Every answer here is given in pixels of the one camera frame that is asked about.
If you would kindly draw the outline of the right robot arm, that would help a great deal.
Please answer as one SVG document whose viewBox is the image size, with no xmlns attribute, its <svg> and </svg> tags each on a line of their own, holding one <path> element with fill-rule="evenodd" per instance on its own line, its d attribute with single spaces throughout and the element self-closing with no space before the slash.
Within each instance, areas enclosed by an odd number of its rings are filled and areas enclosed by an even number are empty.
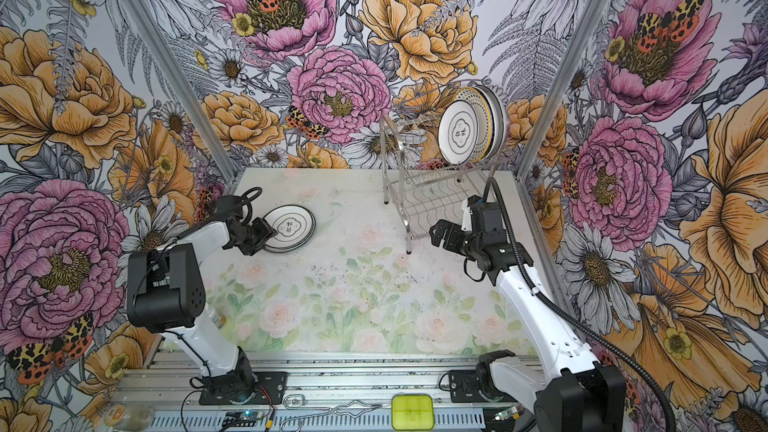
<svg viewBox="0 0 768 432">
<path fill-rule="evenodd" d="M 535 370 L 511 352 L 487 353 L 478 365 L 483 393 L 513 398 L 541 431 L 622 430 L 625 379 L 616 367 L 600 364 L 591 346 L 546 305 L 530 255 L 509 237 L 503 207 L 471 196 L 462 211 L 461 223 L 441 219 L 430 228 L 431 243 L 481 270 L 517 311 L 541 364 Z"/>
</svg>

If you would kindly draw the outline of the white plate black emblem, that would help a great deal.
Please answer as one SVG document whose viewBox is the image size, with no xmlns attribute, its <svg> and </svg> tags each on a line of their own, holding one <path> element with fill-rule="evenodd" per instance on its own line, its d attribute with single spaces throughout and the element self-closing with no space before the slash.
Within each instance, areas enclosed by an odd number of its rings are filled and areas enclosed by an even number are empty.
<svg viewBox="0 0 768 432">
<path fill-rule="evenodd" d="M 276 235 L 264 245 L 265 250 L 273 253 L 290 252 L 302 247 L 316 229 L 314 214 L 300 205 L 277 207 L 268 212 L 264 220 L 276 231 Z"/>
</svg>

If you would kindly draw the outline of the metal wire dish rack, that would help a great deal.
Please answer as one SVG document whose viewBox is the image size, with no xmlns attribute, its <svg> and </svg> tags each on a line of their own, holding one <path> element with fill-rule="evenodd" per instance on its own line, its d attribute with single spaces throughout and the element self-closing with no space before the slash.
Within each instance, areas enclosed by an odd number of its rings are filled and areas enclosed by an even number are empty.
<svg viewBox="0 0 768 432">
<path fill-rule="evenodd" d="M 381 158 L 383 201 L 397 212 L 406 254 L 438 220 L 460 221 L 461 203 L 481 194 L 485 180 L 504 161 L 500 145 L 477 163 L 451 165 L 440 154 L 438 128 L 435 115 L 379 121 L 375 143 Z"/>
</svg>

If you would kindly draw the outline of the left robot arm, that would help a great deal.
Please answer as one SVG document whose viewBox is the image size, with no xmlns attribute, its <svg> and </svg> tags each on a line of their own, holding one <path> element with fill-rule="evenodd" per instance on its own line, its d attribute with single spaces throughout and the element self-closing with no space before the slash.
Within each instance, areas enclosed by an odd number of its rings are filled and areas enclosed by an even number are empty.
<svg viewBox="0 0 768 432">
<path fill-rule="evenodd" d="M 131 325 L 175 343 L 198 366 L 203 392 L 235 404 L 256 394 L 269 396 L 246 353 L 222 336 L 206 311 L 200 264 L 219 250 L 253 256 L 277 235 L 264 218 L 254 215 L 252 203 L 262 192 L 252 187 L 242 195 L 223 195 L 212 216 L 128 259 L 126 310 Z"/>
</svg>

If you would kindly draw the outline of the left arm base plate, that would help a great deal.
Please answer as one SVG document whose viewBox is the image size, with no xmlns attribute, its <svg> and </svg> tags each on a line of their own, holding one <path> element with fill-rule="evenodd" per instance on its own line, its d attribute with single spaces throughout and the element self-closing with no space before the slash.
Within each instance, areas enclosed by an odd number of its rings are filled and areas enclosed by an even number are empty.
<svg viewBox="0 0 768 432">
<path fill-rule="evenodd" d="M 204 385 L 200 405 L 275 405 L 282 402 L 286 391 L 286 372 L 256 372 L 250 379 L 234 374 L 212 378 Z"/>
</svg>

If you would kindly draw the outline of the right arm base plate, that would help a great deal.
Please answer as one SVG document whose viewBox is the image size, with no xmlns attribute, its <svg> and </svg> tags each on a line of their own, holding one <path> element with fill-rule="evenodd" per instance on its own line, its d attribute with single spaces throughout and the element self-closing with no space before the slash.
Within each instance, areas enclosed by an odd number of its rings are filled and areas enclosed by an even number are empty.
<svg viewBox="0 0 768 432">
<path fill-rule="evenodd" d="M 470 370 L 450 370 L 447 388 L 452 403 L 484 403 L 477 374 Z"/>
</svg>

